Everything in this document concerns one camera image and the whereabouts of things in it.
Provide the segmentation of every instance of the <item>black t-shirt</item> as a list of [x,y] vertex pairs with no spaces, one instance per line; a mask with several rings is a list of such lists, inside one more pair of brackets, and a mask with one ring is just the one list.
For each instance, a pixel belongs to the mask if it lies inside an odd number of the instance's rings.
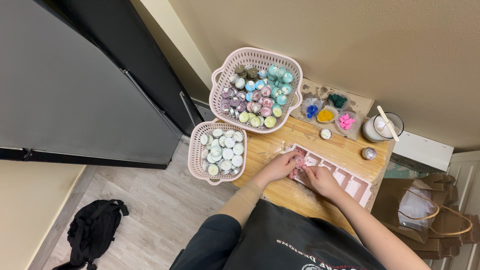
[[171,270],[384,270],[346,231],[259,200],[243,230],[233,217],[205,220]]

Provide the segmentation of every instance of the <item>brown paper bag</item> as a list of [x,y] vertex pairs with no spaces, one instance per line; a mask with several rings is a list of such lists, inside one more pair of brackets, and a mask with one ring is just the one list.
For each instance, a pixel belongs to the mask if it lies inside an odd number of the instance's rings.
[[[436,176],[430,178],[432,178],[432,180],[443,179],[441,175],[439,176],[440,177]],[[443,205],[447,192],[433,189],[420,179],[384,178],[382,180],[382,184],[380,185],[380,189],[378,190],[377,198],[373,204],[371,214],[388,229],[409,237],[415,241],[425,243],[428,238],[428,228],[422,228],[421,231],[413,230],[411,228],[401,226],[398,221],[398,209],[400,202],[402,201],[402,198],[407,190],[412,185],[417,188],[430,190],[432,201],[439,206]],[[429,226],[431,226],[433,220],[434,217],[429,219]]]

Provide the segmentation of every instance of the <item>popsicle stick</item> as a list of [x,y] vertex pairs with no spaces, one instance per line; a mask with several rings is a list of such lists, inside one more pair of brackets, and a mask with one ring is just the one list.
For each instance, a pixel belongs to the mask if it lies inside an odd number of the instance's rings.
[[392,133],[393,139],[394,139],[396,142],[398,142],[398,141],[399,141],[398,136],[396,135],[396,132],[395,132],[395,130],[393,129],[392,124],[390,123],[390,120],[388,120],[387,116],[385,115],[384,110],[382,109],[382,107],[380,107],[380,105],[377,106],[377,109],[378,109],[378,111],[380,112],[380,115],[382,116],[382,118],[384,119],[385,124],[386,124],[387,127],[388,127],[388,130],[390,130],[390,132]]

